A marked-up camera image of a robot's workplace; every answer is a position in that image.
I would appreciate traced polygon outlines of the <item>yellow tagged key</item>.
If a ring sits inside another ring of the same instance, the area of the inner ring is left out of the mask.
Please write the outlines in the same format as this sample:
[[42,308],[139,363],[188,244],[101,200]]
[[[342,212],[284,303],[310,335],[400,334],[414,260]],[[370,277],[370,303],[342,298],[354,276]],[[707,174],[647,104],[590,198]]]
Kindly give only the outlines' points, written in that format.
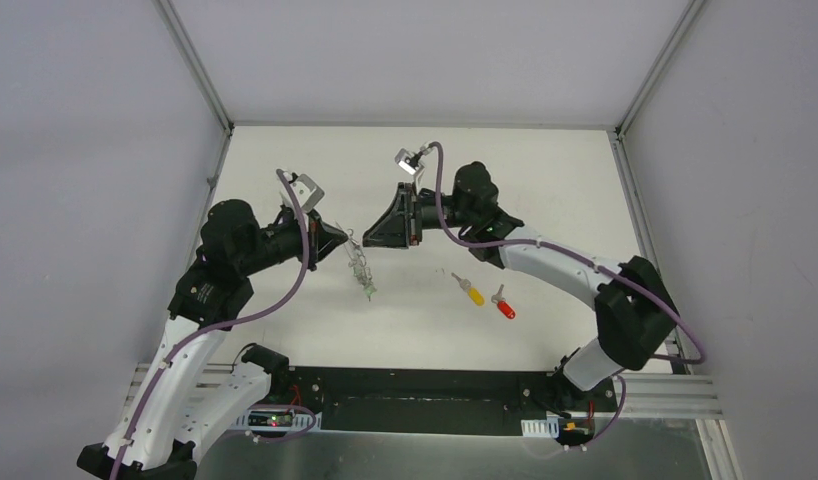
[[457,281],[460,289],[467,295],[474,305],[483,306],[485,304],[483,295],[473,286],[470,280],[460,277],[456,273],[452,273],[451,277]]

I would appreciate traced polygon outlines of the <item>keyring with keys bunch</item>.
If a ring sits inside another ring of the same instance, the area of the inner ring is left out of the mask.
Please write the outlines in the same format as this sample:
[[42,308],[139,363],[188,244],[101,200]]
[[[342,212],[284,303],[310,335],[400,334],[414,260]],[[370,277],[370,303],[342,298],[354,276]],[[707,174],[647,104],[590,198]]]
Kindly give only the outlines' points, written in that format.
[[368,301],[372,300],[377,291],[373,281],[373,275],[368,266],[362,244],[355,239],[354,231],[351,228],[344,228],[340,224],[337,227],[347,236],[347,241],[343,244],[348,255],[348,267],[357,283],[361,286]]

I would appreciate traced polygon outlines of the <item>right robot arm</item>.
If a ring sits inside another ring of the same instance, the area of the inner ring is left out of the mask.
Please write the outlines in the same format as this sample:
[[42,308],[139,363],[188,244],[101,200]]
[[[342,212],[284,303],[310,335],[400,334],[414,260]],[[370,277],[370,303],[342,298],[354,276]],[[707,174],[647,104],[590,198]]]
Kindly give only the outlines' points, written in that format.
[[441,229],[455,234],[479,261],[542,280],[592,308],[596,337],[551,376],[557,404],[578,409],[605,378],[645,366],[677,326],[677,309],[650,261],[615,261],[552,244],[499,207],[498,194],[480,162],[457,170],[448,195],[401,183],[363,244],[407,249],[420,244],[424,231]]

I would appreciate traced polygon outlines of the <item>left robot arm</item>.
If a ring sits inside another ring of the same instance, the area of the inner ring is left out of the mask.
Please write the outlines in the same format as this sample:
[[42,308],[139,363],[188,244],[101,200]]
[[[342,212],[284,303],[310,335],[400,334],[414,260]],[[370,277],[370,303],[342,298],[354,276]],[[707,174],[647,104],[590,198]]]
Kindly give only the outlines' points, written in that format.
[[287,356],[258,344],[246,347],[221,386],[190,408],[188,401],[207,363],[233,327],[246,323],[250,278],[296,259],[290,290],[271,314],[291,300],[308,271],[348,240],[317,211],[280,207],[259,225],[240,199],[210,208],[200,229],[195,260],[177,282],[159,347],[117,428],[102,443],[85,446],[81,470],[98,479],[192,479],[201,460],[245,409],[262,400],[282,402],[290,390]]

